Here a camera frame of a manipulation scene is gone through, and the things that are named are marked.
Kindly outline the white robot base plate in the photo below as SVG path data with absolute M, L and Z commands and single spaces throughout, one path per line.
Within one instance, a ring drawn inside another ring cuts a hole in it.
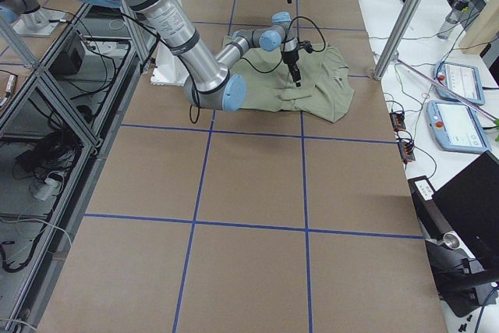
M 157 86 L 183 87 L 187 78 L 188 72 L 179 58 L 159 43 L 151 83 Z

